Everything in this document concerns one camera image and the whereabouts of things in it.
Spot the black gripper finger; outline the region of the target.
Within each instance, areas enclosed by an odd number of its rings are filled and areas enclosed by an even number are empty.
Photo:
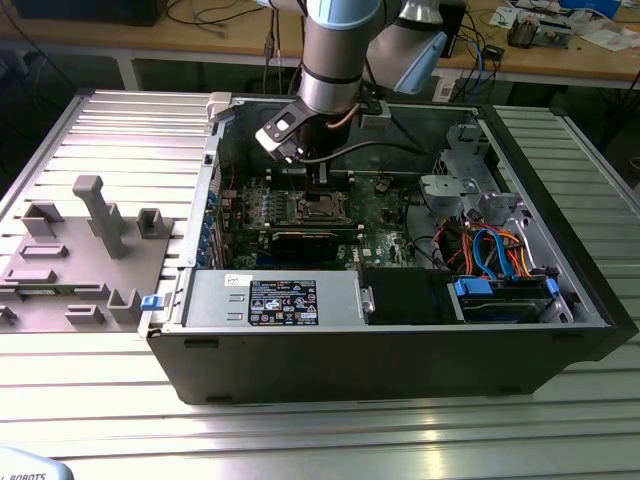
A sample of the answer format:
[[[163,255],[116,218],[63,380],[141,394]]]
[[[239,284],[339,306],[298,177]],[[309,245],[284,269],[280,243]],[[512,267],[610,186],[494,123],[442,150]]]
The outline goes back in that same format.
[[[329,167],[326,162],[312,164],[308,168],[308,173],[310,175],[308,198],[319,199],[329,191]]]

